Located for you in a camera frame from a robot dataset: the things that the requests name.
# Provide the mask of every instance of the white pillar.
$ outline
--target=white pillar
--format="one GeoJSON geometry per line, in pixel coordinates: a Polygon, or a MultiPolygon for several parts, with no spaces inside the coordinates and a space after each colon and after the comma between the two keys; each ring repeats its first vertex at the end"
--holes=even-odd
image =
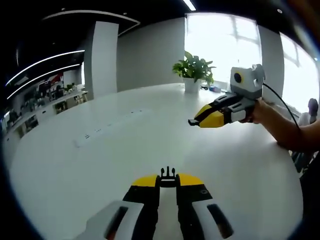
{"type": "MultiPolygon", "coordinates": [[[[262,66],[266,76],[265,83],[282,97],[285,81],[285,61],[280,34],[260,25],[258,29],[261,39],[262,66]]],[[[277,96],[265,86],[263,87],[263,97],[268,102],[283,106],[277,96]]]]}
{"type": "Polygon", "coordinates": [[[119,25],[97,21],[85,44],[84,75],[88,99],[117,92],[119,25]]]}

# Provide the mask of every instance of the round table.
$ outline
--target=round table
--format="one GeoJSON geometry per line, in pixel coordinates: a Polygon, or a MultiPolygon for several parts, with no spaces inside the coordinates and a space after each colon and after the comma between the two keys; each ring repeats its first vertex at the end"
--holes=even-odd
{"type": "MultiPolygon", "coordinates": [[[[18,201],[49,240],[72,239],[131,183],[160,174],[199,177],[228,216],[230,239],[285,239],[302,219],[293,161],[261,125],[189,126],[202,106],[221,96],[185,94],[181,83],[103,96],[62,112],[25,135],[9,169],[18,201]],[[94,129],[103,134],[80,147],[94,129]]],[[[161,189],[155,240],[183,239],[175,189],[161,189]]]]}

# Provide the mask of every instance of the black cable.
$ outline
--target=black cable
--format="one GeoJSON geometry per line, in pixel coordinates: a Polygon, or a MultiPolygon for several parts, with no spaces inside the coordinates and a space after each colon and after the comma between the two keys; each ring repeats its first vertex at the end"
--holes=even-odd
{"type": "Polygon", "coordinates": [[[270,86],[268,86],[268,85],[265,84],[265,83],[263,83],[263,85],[266,86],[268,89],[270,89],[270,91],[273,92],[273,93],[281,100],[281,102],[284,104],[284,106],[286,107],[286,109],[288,109],[288,111],[289,111],[289,113],[290,113],[290,115],[291,115],[291,117],[292,117],[292,119],[293,119],[296,127],[299,129],[299,131],[301,131],[301,129],[300,129],[300,127],[299,127],[299,125],[298,125],[298,123],[297,123],[297,121],[296,121],[293,113],[291,112],[291,110],[289,109],[289,107],[288,107],[288,105],[285,103],[285,101],[283,101],[283,99],[279,96],[279,94],[276,93],[276,91],[273,90],[270,86]]]}

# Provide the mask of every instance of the ceiling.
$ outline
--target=ceiling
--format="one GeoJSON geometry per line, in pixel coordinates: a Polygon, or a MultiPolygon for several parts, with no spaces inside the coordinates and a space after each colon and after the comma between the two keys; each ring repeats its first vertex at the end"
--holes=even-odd
{"type": "MultiPolygon", "coordinates": [[[[266,0],[191,1],[197,12],[229,13],[251,18],[256,20],[259,25],[273,31],[280,31],[302,45],[286,12],[278,13],[277,8],[267,3],[266,0]]],[[[2,27],[2,36],[5,36],[5,71],[1,73],[1,85],[37,61],[79,50],[89,29],[97,20],[119,23],[120,33],[134,25],[131,21],[101,14],[67,14],[43,20],[46,16],[72,10],[109,12],[139,21],[140,25],[130,30],[134,31],[152,23],[183,17],[185,13],[190,12],[182,0],[117,0],[109,5],[95,3],[98,1],[90,2],[91,4],[87,4],[86,7],[75,6],[71,8],[63,8],[63,6],[57,6],[58,4],[38,4],[36,8],[33,6],[8,7],[5,19],[2,19],[3,23],[10,24],[4,24],[2,27]]],[[[72,62],[82,61],[82,59],[81,56],[73,55],[65,57],[63,60],[60,57],[55,58],[43,70],[52,71],[57,65],[68,66],[72,65],[72,62]]],[[[37,75],[35,73],[37,71],[34,70],[31,75],[37,75]]]]}

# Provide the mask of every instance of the human hand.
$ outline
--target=human hand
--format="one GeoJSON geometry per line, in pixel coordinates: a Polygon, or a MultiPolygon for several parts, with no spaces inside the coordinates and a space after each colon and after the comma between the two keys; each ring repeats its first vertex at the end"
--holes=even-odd
{"type": "Polygon", "coordinates": [[[255,101],[255,105],[252,113],[248,117],[246,117],[244,120],[241,120],[239,122],[260,124],[261,120],[264,117],[264,110],[267,107],[268,105],[261,98],[257,99],[255,101]]]}

